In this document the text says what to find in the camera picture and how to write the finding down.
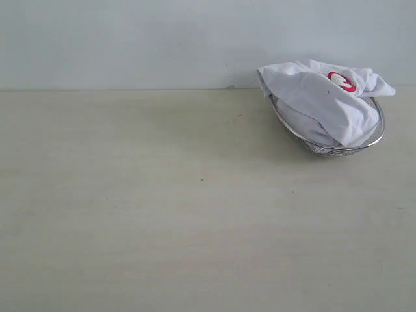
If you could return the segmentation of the white t-shirt red logo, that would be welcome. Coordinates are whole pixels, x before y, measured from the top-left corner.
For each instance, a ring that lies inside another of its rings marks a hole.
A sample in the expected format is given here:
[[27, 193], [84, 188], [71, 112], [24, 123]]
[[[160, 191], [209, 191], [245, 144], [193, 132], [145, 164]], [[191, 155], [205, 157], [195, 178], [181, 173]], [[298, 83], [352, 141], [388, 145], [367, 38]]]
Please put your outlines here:
[[261, 89], [302, 136], [329, 146], [356, 147], [374, 133], [380, 117], [366, 98], [395, 89], [370, 68], [308, 60], [258, 68]]

